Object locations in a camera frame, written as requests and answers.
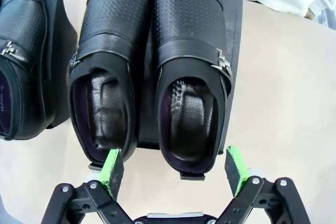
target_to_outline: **green foam pad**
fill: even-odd
[[[99,181],[108,190],[114,200],[117,200],[124,164],[119,149],[112,149],[107,156],[99,175]]]
[[[240,150],[235,146],[226,149],[225,172],[232,194],[236,197],[251,175]]]

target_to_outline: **purple shoe lining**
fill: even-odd
[[[90,86],[90,77],[83,77],[78,79],[73,85],[73,107],[76,118],[76,124],[79,132],[79,137],[84,145],[87,153],[98,161],[104,162],[107,158],[108,151],[98,150],[92,139],[89,128],[88,117],[88,88]]]
[[[9,83],[5,75],[0,71],[0,125],[5,134],[11,130],[12,98]]]

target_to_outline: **shoe insole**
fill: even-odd
[[[11,130],[12,101],[8,80],[0,71],[0,130],[9,134]]]
[[[87,96],[90,134],[96,148],[123,148],[128,115],[118,81],[107,72],[94,72]]]
[[[213,94],[204,81],[183,78],[169,86],[164,99],[168,151],[182,161],[202,162],[216,140],[218,111]]]

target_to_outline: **shoe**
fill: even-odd
[[[152,0],[88,0],[70,63],[71,120],[88,158],[136,147],[144,51]]]
[[[53,101],[53,90],[60,93],[66,90],[65,70],[70,57],[61,59],[72,53],[77,39],[68,20],[59,22],[59,17],[66,17],[63,2],[59,1],[2,1],[0,136],[6,140],[27,140],[47,127],[57,125],[58,108],[55,106],[57,102]],[[65,29],[69,35],[62,37]],[[52,79],[52,68],[57,68],[63,79]],[[69,114],[67,109],[62,109],[66,108],[64,103],[59,106],[65,114]]]
[[[221,0],[154,0],[156,117],[166,161],[208,172],[218,154],[232,72]]]

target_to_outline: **leather strap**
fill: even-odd
[[[225,61],[222,50],[217,49],[208,43],[194,39],[176,39],[166,42],[158,48],[157,70],[166,62],[177,58],[194,58],[204,60],[213,67],[224,73],[226,77],[232,78],[230,69],[225,68],[229,63]]]
[[[108,52],[124,58],[131,65],[136,65],[139,60],[139,49],[127,39],[116,34],[101,33],[87,39],[79,45],[75,54],[75,62],[82,61],[86,56],[97,53]]]

